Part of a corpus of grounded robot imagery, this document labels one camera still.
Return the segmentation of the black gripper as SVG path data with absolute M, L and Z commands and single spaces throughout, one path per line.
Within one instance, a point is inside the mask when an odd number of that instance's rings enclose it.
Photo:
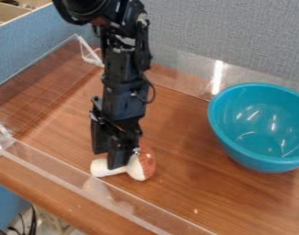
M 142 78 L 131 83 L 103 82 L 103 97 L 94 96 L 91 118 L 91 139 L 95 154 L 109 152 L 109 169 L 127 165 L 135 150 L 141 147 L 141 119 L 146 107 L 157 95 L 149 97 L 151 82 Z

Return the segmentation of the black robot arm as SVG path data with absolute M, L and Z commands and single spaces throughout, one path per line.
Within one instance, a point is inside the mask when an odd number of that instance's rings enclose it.
M 142 0 L 53 0 L 62 18 L 99 29 L 103 96 L 93 98 L 94 153 L 107 155 L 109 168 L 127 165 L 141 148 L 146 106 L 157 98 L 145 72 L 151 68 L 150 20 Z

